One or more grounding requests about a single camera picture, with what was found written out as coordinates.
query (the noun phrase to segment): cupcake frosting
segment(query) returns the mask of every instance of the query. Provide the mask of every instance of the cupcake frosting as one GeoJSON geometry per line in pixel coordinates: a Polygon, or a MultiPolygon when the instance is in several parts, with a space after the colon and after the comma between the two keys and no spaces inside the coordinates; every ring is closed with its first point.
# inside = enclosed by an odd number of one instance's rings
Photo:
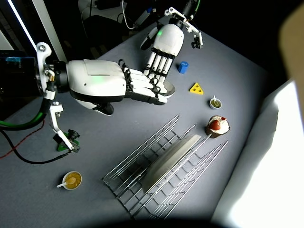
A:
{"type": "Polygon", "coordinates": [[[218,120],[220,129],[219,130],[213,130],[213,129],[210,128],[210,130],[212,132],[217,133],[217,134],[224,134],[227,131],[229,131],[229,124],[228,124],[227,120],[226,119],[223,120],[221,116],[212,117],[212,119],[209,121],[208,125],[210,126],[210,124],[215,120],[218,120]]]}

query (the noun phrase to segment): metal wire rack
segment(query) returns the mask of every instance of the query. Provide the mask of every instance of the metal wire rack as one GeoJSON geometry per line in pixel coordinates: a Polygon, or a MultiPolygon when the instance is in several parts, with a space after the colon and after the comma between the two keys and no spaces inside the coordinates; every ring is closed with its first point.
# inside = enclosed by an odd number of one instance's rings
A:
{"type": "Polygon", "coordinates": [[[103,177],[104,183],[134,219],[167,218],[228,143],[226,141],[207,154],[203,154],[199,148],[211,136],[208,135],[196,143],[149,192],[145,193],[141,179],[150,164],[195,127],[194,124],[184,134],[178,136],[173,129],[179,116],[178,114],[171,119],[103,177]]]}

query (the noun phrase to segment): gray table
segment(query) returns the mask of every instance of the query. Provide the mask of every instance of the gray table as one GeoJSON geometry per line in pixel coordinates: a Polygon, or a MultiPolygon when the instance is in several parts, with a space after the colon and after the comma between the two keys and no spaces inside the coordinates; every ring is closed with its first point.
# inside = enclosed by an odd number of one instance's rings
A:
{"type": "MultiPolygon", "coordinates": [[[[139,46],[151,28],[128,39],[101,59],[117,62],[123,58],[131,68],[143,69],[150,51],[141,51],[139,46]]],[[[82,149],[78,154],[46,165],[24,163],[14,154],[0,160],[1,226],[89,227],[129,219],[101,178],[178,113],[176,133],[197,124],[193,133],[204,137],[203,128],[215,114],[227,117],[230,123],[230,132],[209,139],[203,150],[207,153],[221,142],[230,140],[230,143],[171,214],[171,217],[209,219],[258,112],[266,71],[206,34],[203,34],[202,50],[191,48],[192,39],[191,34],[185,33],[184,45],[168,76],[176,93],[166,105],[124,99],[113,103],[115,112],[108,117],[83,108],[69,94],[57,95],[56,99],[64,106],[59,125],[64,131],[74,129],[81,134],[82,149]],[[181,61],[190,65],[184,75],[176,68],[181,61]],[[188,92],[195,82],[202,86],[204,95],[188,92]],[[214,94],[223,102],[218,111],[208,105],[214,94]],[[82,185],[74,191],[57,189],[63,175],[73,170],[82,174],[82,185]]],[[[8,121],[30,120],[40,102],[41,98],[34,100],[8,121]]],[[[8,132],[8,135],[17,143],[31,131],[8,132]]],[[[34,161],[53,158],[59,155],[53,135],[46,124],[18,150],[34,161]]],[[[8,143],[0,137],[1,154],[9,149],[8,143]]]]}

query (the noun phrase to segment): cupcake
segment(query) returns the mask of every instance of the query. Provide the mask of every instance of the cupcake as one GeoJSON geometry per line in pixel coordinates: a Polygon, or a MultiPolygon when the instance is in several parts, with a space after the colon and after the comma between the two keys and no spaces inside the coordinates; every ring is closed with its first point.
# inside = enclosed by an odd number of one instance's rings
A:
{"type": "Polygon", "coordinates": [[[210,118],[206,127],[206,134],[211,134],[210,138],[217,138],[226,134],[230,130],[229,123],[225,117],[214,115],[210,118]]]}

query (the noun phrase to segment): yellow triangle block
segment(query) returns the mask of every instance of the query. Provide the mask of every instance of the yellow triangle block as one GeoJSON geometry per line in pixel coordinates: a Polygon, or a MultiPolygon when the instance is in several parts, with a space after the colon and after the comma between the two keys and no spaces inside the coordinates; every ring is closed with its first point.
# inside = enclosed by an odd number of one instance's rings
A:
{"type": "Polygon", "coordinates": [[[194,93],[194,94],[200,94],[200,95],[204,94],[204,91],[201,89],[200,85],[197,82],[191,87],[189,92],[194,93]]]}

